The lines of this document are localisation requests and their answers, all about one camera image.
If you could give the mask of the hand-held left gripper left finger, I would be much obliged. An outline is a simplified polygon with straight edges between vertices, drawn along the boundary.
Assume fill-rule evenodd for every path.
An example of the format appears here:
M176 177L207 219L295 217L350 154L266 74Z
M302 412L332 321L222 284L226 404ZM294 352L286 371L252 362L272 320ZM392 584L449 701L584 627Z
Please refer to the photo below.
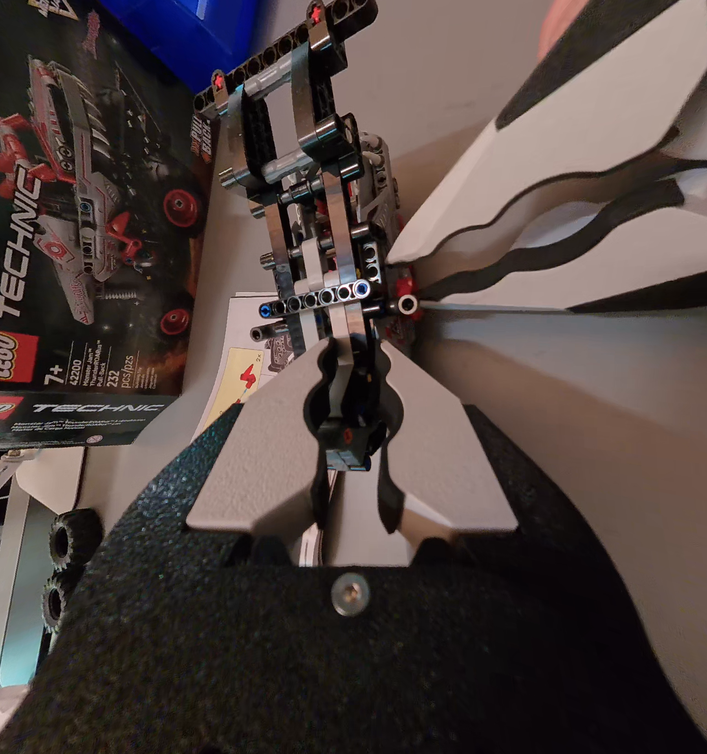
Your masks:
M198 531L303 533L330 504L326 450L336 345L323 339L245 404L186 523Z

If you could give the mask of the dark toy set box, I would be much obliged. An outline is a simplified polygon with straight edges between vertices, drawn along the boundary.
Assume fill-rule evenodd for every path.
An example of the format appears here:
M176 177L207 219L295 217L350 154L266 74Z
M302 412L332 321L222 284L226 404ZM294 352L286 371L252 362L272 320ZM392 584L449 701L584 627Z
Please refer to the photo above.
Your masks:
M0 1L0 450L132 443L180 396L193 114L102 2Z

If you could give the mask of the blue plastic bin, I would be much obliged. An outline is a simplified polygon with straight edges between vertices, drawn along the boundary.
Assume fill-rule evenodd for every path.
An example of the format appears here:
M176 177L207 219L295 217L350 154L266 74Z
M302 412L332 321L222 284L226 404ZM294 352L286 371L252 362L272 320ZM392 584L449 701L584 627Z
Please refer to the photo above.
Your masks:
M257 1L102 1L193 91L249 55Z

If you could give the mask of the toy vehicle model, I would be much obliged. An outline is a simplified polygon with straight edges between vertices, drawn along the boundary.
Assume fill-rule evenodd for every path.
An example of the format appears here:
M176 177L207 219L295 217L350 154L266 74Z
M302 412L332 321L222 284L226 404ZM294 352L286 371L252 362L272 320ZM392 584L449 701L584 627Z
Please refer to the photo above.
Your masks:
M296 357L337 342L321 434L328 468L340 472L369 470L385 439L375 345L405 346L420 309L416 295L395 298L388 285L386 258L403 227L388 147L338 113L332 89L348 67L346 41L376 17L376 2L309 2L301 24L214 71L194 99L227 145L220 184L245 194L270 235L260 261L276 293L258 307L261 329L281 315Z

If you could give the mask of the grey desk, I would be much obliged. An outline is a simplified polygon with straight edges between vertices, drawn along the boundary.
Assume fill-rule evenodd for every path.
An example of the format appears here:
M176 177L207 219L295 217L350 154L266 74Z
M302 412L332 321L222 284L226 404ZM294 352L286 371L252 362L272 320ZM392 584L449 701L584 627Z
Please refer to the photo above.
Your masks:
M333 80L339 112L384 137L405 219L534 68L552 2L377 2ZM198 428L229 300L269 292L267 230L213 182L181 397L128 447L88 451L82 507L110 529ZM707 308L638 316L427 312L415 360L561 488L621 573L660 662L707 737ZM374 482L336 492L336 566L405 562ZM357 513L369 504L368 513Z

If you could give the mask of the black toy tire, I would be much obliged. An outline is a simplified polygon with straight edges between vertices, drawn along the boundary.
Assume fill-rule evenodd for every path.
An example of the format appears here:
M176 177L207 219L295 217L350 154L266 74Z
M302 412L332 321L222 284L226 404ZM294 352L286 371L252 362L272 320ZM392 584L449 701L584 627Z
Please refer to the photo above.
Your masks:
M47 579L41 593L44 628L56 635L68 612L68 603L85 573L84 567L56 570Z
M55 571L83 569L104 540L104 527L92 508L58 515L49 530L49 556Z

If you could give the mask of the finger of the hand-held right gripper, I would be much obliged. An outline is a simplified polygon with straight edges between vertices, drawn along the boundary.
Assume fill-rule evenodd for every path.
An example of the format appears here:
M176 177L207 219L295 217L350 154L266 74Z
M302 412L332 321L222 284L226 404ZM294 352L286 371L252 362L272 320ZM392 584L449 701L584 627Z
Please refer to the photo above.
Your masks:
M456 309L707 306L707 178L662 178L532 220L499 259L419 293Z
M587 2L408 221L389 263L483 229L524 194L664 141L707 72L707 1Z

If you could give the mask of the instruction booklet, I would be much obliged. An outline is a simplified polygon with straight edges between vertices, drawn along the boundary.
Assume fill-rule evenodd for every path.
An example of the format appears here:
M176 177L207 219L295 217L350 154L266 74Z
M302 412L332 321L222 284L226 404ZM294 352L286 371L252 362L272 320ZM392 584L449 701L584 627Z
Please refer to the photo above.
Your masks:
M264 325L265 329L261 329L258 307L262 302L263 300L258 296L238 296L230 300L218 373L209 393L207 405L200 417L200 423L192 436L193 440L201 439L209 432L216 433L220 427L227 428L231 432L240 413L240 407L298 358L293 356L292 348L288 347L286 349L286 364L282 368L277 367L275 370L271 368L273 351L266 346L266 343L282 342L284 337L290 335L290 333L289 330L283 330L281 315L271 316L270 320ZM260 333L255 336L251 335L253 328L261 329ZM226 439L217 441L216 459L225 441ZM199 533L229 533L195 531ZM303 533L230 534L247 534L254 539L273 537L283 545L292 546L302 539L306 531Z

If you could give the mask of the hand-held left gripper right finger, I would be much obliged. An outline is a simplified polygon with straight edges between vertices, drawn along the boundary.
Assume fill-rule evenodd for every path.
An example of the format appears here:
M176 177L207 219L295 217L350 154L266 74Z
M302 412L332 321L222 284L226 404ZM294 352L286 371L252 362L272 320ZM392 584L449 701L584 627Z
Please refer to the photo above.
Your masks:
M380 449L377 510L412 552L428 539L509 534L518 527L507 495L462 402L400 350L377 350Z

